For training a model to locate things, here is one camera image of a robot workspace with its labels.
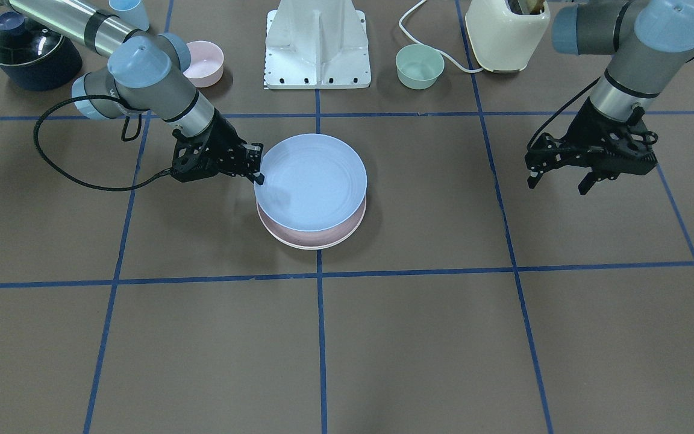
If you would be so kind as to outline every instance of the white cord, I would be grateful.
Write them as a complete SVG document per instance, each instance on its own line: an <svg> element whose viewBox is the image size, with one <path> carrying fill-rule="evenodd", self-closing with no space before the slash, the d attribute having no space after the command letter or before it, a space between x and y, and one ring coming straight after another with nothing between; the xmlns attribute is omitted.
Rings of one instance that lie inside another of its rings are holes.
<svg viewBox="0 0 694 434"><path fill-rule="evenodd" d="M427 2L427 0L421 0L421 2L417 3L416 5L414 5L413 8L408 9L408 11L405 12L405 14L403 14L403 16L400 17L400 19L398 20L398 27L400 27L400 30L403 32L403 34L406 35L406 36L407 36L409 39L411 39L412 41L414 41L415 44L421 44L421 45L424 45L424 44L422 44L422 42L418 41L415 37L411 36L411 33L409 33L409 32L405 29L405 27L403 27L403 20L406 19L406 18L411 14L411 12L416 11L416 9L419 8L419 6L423 5L425 2ZM481 71L484 70L484 68L468 69L468 68L466 68L466 67L460 65L459 61L454 60L454 57L451 57L451 56L448 55L447 53L445 53L445 52L443 52L443 51L441 51L441 50L439 50L439 49L436 49L435 47L433 47L433 49L435 49L437 52L441 53L441 55L442 55L443 57L448 58L448 60L450 60L451 63L453 63L454 65L456 65L457 68L460 68L462 72L467 72L468 74L475 74L476 72L481 72Z"/></svg>

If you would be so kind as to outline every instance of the pink plate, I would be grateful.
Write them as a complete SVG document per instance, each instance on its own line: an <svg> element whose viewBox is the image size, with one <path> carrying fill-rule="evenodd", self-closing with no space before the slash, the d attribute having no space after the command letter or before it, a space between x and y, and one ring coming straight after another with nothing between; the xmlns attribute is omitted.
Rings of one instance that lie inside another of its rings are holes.
<svg viewBox="0 0 694 434"><path fill-rule="evenodd" d="M327 249L344 241L358 229L360 223L363 222L363 215L366 214L366 197L363 197L363 202L347 220L333 228L322 231L289 230L286 226L279 225L270 219L258 203L256 204L256 210L264 228L267 228L267 231L282 244L303 250Z"/></svg>

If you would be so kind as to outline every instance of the stacked plates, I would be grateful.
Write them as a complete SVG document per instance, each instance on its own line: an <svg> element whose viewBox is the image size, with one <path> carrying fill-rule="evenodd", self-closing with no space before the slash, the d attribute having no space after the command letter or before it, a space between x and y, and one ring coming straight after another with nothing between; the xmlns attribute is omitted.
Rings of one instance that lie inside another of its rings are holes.
<svg viewBox="0 0 694 434"><path fill-rule="evenodd" d="M366 213L366 167L347 143L301 134L273 146L254 185L261 223L297 249L332 247L358 229Z"/></svg>

